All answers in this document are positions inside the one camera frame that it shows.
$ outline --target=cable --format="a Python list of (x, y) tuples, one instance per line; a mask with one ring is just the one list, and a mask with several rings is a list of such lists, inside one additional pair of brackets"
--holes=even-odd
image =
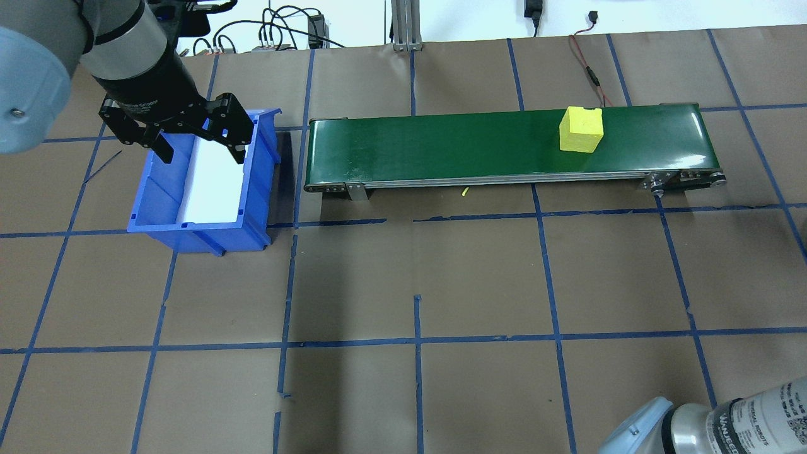
[(580, 60), (583, 62), (583, 66), (586, 69), (586, 74), (588, 74), (588, 78), (592, 81), (592, 84), (594, 84), (595, 90), (603, 95), (603, 107), (605, 107), (605, 102), (608, 102), (608, 104), (610, 104), (611, 107), (613, 107), (613, 103), (611, 102), (611, 99), (609, 99), (608, 96), (605, 95), (605, 90), (603, 90), (602, 85), (600, 85), (600, 79), (598, 79), (597, 75), (594, 74), (594, 69), (592, 69), (592, 67), (588, 65), (588, 62), (586, 61), (586, 57), (583, 55), (583, 50), (580, 48), (580, 44), (577, 43), (576, 36), (579, 33), (589, 32), (597, 24), (597, 12), (596, 11), (589, 11), (588, 12), (588, 20), (590, 20), (592, 22), (592, 25), (589, 28), (584, 28), (583, 30), (578, 30), (573, 35), (569, 35), (569, 38), (571, 39), (571, 42), (575, 44), (575, 47), (577, 48), (577, 52), (580, 54)]
[(84, 17), (84, 0), (73, 0), (73, 3), (75, 3), (78, 7), (78, 18), (82, 21), (84, 30), (87, 32), (87, 40), (84, 43), (84, 50), (82, 51), (82, 54), (88, 53), (93, 48), (93, 44), (95, 42), (95, 32), (90, 26), (90, 22), (86, 17)]
[(232, 40), (230, 39), (229, 36), (227, 36), (227, 35), (219, 35), (219, 48), (221, 49), (222, 53), (225, 53), (224, 52), (224, 45), (221, 44), (222, 38), (226, 38), (227, 41), (230, 41), (230, 45), (232, 46), (232, 53), (238, 53), (238, 51), (236, 51), (236, 44), (232, 42)]
[[(286, 22), (286, 18), (285, 18), (285, 17), (281, 17), (280, 15), (278, 15), (278, 12), (280, 11), (280, 9), (273, 10), (273, 9), (271, 9), (271, 8), (265, 8), (265, 9), (264, 9), (264, 10), (261, 12), (261, 20), (263, 20), (263, 22), (264, 22), (264, 23), (267, 23), (267, 22), (266, 22), (266, 12), (267, 12), (267, 11), (269, 11), (270, 13), (272, 13), (272, 19), (270, 19), (270, 21), (268, 22), (268, 24), (270, 25), (270, 27), (269, 27), (269, 38), (270, 38), (270, 40), (274, 41), (274, 36), (273, 36), (273, 34), (272, 34), (272, 27), (273, 27), (273, 26), (278, 27), (278, 31), (279, 31), (279, 33), (280, 33), (280, 43), (282, 44), (282, 42), (283, 42), (283, 30), (280, 30), (280, 29), (279, 29), (279, 27), (280, 27), (280, 26), (278, 26), (277, 24), (275, 24), (275, 23), (274, 23), (274, 18), (275, 18), (275, 17), (277, 17), (277, 18), (279, 18), (280, 20), (282, 20), (282, 21), (283, 21), (283, 25), (285, 25), (287, 29), (289, 29), (289, 28), (288, 28), (288, 27), (289, 27), (289, 23), (288, 23), (288, 22)], [(261, 30), (263, 30), (263, 36), (264, 36), (264, 39), (265, 39), (265, 38), (266, 38), (266, 26), (265, 26), (265, 25), (261, 26)], [(297, 48), (297, 40), (295, 40), (295, 36), (294, 36), (294, 35), (292, 35), (291, 33), (289, 33), (289, 37), (291, 38), (291, 47), (293, 47), (293, 48)]]
[[(294, 10), (295, 12), (291, 13), (290, 15), (281, 16), (280, 11), (283, 11), (286, 8), (290, 8), (290, 9)], [(299, 8), (299, 7), (293, 6), (293, 5), (284, 5), (284, 6), (279, 7), (277, 10), (275, 10), (275, 14), (278, 15), (278, 17), (288, 27), (289, 24), (286, 23), (286, 20), (284, 18), (291, 17), (291, 16), (293, 16), (293, 15), (295, 15), (297, 13), (302, 13), (302, 14), (305, 15), (305, 17), (308, 19), (308, 23), (310, 23), (312, 28), (314, 29), (314, 34), (315, 35), (319, 35), (320, 33), (324, 34), (324, 30), (320, 31), (320, 30), (317, 29), (316, 22), (314, 22), (314, 18), (312, 18), (311, 15), (306, 12), (306, 10), (315, 10), (315, 8)]]
[[(259, 24), (264, 24), (265, 22), (262, 22), (260, 20), (242, 19), (242, 20), (235, 20), (235, 21), (232, 21), (230, 23), (226, 23), (221, 28), (219, 28), (219, 30), (217, 30), (215, 32), (215, 34), (213, 35), (214, 41), (215, 41), (215, 38), (218, 37), (219, 33), (221, 33), (225, 28), (230, 27), (231, 25), (235, 25), (237, 23), (259, 23)], [(337, 43), (336, 41), (333, 41), (333, 40), (329, 40), (328, 38), (326, 38), (324, 36), (313, 35), (311, 33), (303, 32), (302, 30), (297, 30), (296, 28), (284, 27), (282, 25), (275, 24), (274, 26), (277, 27), (277, 28), (282, 28), (283, 30), (288, 30), (289, 32), (295, 32), (295, 33), (299, 33), (301, 35), (311, 36), (313, 38), (317, 38), (319, 40), (325, 41), (326, 43), (331, 43), (331, 44), (333, 44), (333, 45), (335, 45), (337, 47), (344, 48), (344, 46), (342, 44), (339, 44), (339, 43)]]
[(198, 38), (196, 41), (194, 41), (194, 55), (196, 55), (196, 44), (199, 44), (199, 41), (204, 41), (204, 44), (207, 44), (207, 50), (213, 53), (213, 46), (210, 45), (210, 41), (205, 40), (204, 38)]

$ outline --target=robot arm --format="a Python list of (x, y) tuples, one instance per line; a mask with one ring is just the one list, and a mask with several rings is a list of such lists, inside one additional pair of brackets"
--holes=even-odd
[(168, 163), (161, 134), (192, 133), (244, 161), (251, 119), (231, 93), (199, 94), (145, 0), (0, 0), (0, 153), (47, 136), (79, 61), (106, 90), (99, 115), (124, 144)]

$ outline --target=conveyor belt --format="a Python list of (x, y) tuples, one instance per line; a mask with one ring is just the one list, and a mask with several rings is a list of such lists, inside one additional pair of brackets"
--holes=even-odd
[(645, 179), (661, 195), (725, 182), (696, 104), (606, 108), (591, 154), (560, 150), (563, 113), (313, 120), (305, 190)]

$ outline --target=black cable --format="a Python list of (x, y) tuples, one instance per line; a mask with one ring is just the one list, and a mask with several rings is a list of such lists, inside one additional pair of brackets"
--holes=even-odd
[[(286, 8), (292, 9), (295, 12), (292, 12), (291, 14), (285, 15), (285, 16), (281, 15), (280, 11), (283, 11)], [(283, 21), (283, 24), (286, 25), (286, 27), (288, 27), (289, 24), (286, 22), (285, 18), (291, 17), (293, 15), (296, 15), (297, 13), (302, 13), (303, 15), (305, 15), (305, 17), (308, 19), (308, 22), (314, 28), (314, 34), (319, 35), (320, 30), (317, 29), (316, 22), (314, 22), (314, 18), (312, 18), (311, 15), (306, 12), (306, 10), (315, 10), (315, 11), (319, 12), (320, 14), (322, 14), (320, 12), (320, 10), (317, 10), (316, 8), (299, 8), (299, 7), (293, 6), (293, 5), (284, 5), (284, 6), (279, 7), (277, 10), (274, 11), (274, 13), (272, 13), (272, 21), (274, 21), (275, 17), (278, 17)], [(294, 35), (292, 35), (292, 34), (290, 34), (290, 35), (291, 35), (291, 42), (294, 44), (294, 47), (297, 48), (297, 43), (295, 41)]]
[[(231, 25), (236, 25), (237, 23), (259, 23), (259, 24), (264, 24), (265, 22), (260, 21), (260, 20), (250, 20), (250, 19), (234, 20), (234, 21), (232, 21), (230, 23), (224, 24), (221, 28), (219, 28), (219, 30), (217, 30), (215, 32), (215, 34), (213, 35), (214, 40), (219, 35), (219, 33), (221, 33), (225, 28), (230, 27)], [(305, 35), (305, 36), (310, 36), (312, 38), (317, 38), (317, 39), (320, 39), (322, 41), (325, 41), (326, 43), (331, 43), (331, 44), (333, 44), (335, 46), (344, 48), (344, 46), (342, 44), (339, 44), (334, 40), (329, 40), (328, 38), (326, 38), (324, 36), (313, 35), (311, 33), (303, 32), (302, 30), (297, 30), (295, 28), (284, 27), (282, 25), (275, 24), (274, 26), (277, 27), (277, 28), (281, 28), (283, 30), (288, 30), (289, 32), (296, 32), (296, 33), (299, 33), (300, 35)]]
[(224, 45), (221, 44), (222, 38), (226, 38), (227, 41), (230, 41), (230, 45), (232, 46), (232, 53), (238, 53), (238, 51), (236, 51), (236, 44), (232, 42), (232, 40), (230, 39), (229, 36), (227, 36), (227, 35), (219, 35), (219, 48), (221, 49), (222, 53), (225, 53), (224, 52)]
[[(269, 47), (269, 42), (270, 41), (273, 41), (273, 43), (274, 43), (274, 36), (273, 36), (273, 33), (272, 33), (272, 27), (276, 27), (278, 29), (278, 33), (280, 33), (280, 41), (278, 42), (278, 45), (277, 45), (276, 48), (280, 48), (280, 46), (283, 44), (283, 30), (280, 27), (278, 27), (278, 25), (276, 25), (274, 23), (274, 21), (273, 22), (268, 22), (268, 23), (266, 22), (266, 12), (267, 11), (273, 11), (273, 10), (271, 8), (266, 8), (266, 9), (263, 10), (263, 14), (262, 14), (262, 17), (261, 17), (263, 19), (263, 25), (261, 25), (261, 28), (259, 28), (258, 31), (257, 31), (257, 38), (258, 38), (259, 41), (261, 41), (261, 46)], [(269, 26), (269, 37), (266, 36), (266, 26), (267, 25)]]
[[(306, 12), (304, 9), (298, 8), (297, 6), (292, 6), (292, 5), (284, 5), (284, 6), (279, 7), (277, 10), (275, 10), (275, 13), (279, 15), (279, 14), (280, 14), (280, 11), (282, 11), (282, 10), (284, 10), (284, 9), (286, 9), (286, 8), (291, 8), (291, 9), (293, 9), (293, 10), (297, 11), (297, 12), (303, 13), (303, 14), (305, 15), (305, 17), (306, 17), (306, 18), (308, 18), (308, 23), (310, 23), (310, 24), (311, 24), (311, 26), (313, 27), (313, 29), (314, 29), (314, 34), (315, 34), (315, 35), (319, 35), (319, 34), (320, 34), (320, 30), (317, 30), (317, 27), (316, 27), (316, 22), (314, 22), (314, 18), (312, 18), (312, 17), (311, 17), (311, 15), (310, 15), (310, 14), (308, 14), (308, 13), (307, 13), (307, 12)], [(297, 13), (291, 13), (291, 14), (290, 14), (290, 15), (288, 15), (287, 17), (292, 16), (292, 15), (295, 15), (295, 14), (297, 14)], [(287, 26), (287, 27), (289, 26), (289, 25), (286, 23), (286, 20), (285, 20), (285, 19), (283, 19), (283, 23), (284, 23), (284, 24), (286, 24), (286, 26)]]
[(196, 44), (199, 44), (199, 41), (204, 41), (204, 44), (207, 44), (207, 49), (212, 50), (212, 46), (210, 46), (210, 41), (205, 40), (204, 38), (198, 38), (196, 41), (194, 41), (194, 47), (193, 47), (194, 55), (196, 55)]
[[(278, 25), (276, 25), (276, 24), (274, 23), (274, 18), (275, 18), (275, 17), (278, 17), (280, 20), (282, 20), (282, 21), (283, 21), (283, 25), (285, 25), (285, 26), (286, 26), (286, 28), (288, 28), (288, 27), (289, 27), (289, 23), (288, 23), (288, 22), (286, 22), (286, 19), (285, 19), (285, 18), (280, 17), (280, 16), (277, 16), (278, 11), (280, 11), (280, 10), (273, 10), (273, 9), (271, 9), (271, 8), (265, 8), (265, 9), (262, 11), (262, 13), (261, 13), (261, 19), (263, 20), (263, 22), (264, 22), (264, 23), (266, 23), (266, 12), (267, 12), (267, 11), (269, 11), (270, 13), (272, 13), (272, 19), (270, 19), (270, 21), (268, 22), (269, 24), (274, 25), (275, 27), (279, 27)], [(297, 40), (295, 40), (295, 36), (294, 36), (294, 35), (292, 35), (291, 33), (289, 33), (289, 37), (291, 38), (291, 46), (292, 46), (293, 48), (297, 48)], [(270, 38), (272, 41), (274, 41), (274, 36), (272, 36), (272, 27), (271, 27), (271, 26), (270, 26), (270, 28), (269, 28), (269, 38)], [(283, 42), (283, 30), (280, 30), (280, 42), (281, 42), (281, 43)]]
[(95, 42), (95, 32), (90, 26), (90, 22), (86, 17), (84, 17), (84, 0), (73, 0), (73, 3), (78, 6), (78, 18), (82, 21), (84, 30), (87, 32), (87, 40), (84, 43), (84, 50), (82, 51), (82, 54), (88, 53), (93, 48), (93, 43)]

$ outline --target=yellow cube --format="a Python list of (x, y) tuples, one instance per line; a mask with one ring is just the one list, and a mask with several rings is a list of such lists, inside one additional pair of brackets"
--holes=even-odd
[(560, 149), (594, 153), (603, 138), (603, 110), (569, 106), (560, 122)]

